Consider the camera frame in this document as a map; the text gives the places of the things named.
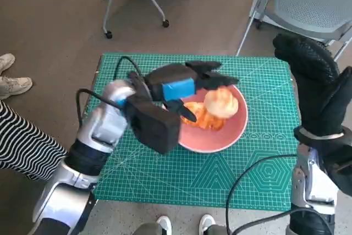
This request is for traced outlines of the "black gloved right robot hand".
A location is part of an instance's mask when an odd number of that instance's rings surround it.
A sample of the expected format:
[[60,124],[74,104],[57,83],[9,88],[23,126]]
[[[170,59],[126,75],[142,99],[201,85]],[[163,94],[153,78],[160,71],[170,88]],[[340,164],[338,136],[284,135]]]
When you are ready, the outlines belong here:
[[303,36],[278,34],[273,45],[295,78],[303,128],[315,136],[341,133],[351,101],[351,67],[340,72],[323,44]]

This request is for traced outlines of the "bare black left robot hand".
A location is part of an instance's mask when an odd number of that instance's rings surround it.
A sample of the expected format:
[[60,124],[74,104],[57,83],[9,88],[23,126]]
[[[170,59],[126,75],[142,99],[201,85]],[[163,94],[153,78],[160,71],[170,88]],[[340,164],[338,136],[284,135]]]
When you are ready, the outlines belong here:
[[239,81],[217,72],[221,65],[216,61],[172,63],[153,70],[144,76],[144,81],[154,101],[162,102],[167,110],[195,122],[196,116],[184,106],[182,98],[193,96],[201,89],[215,90]]

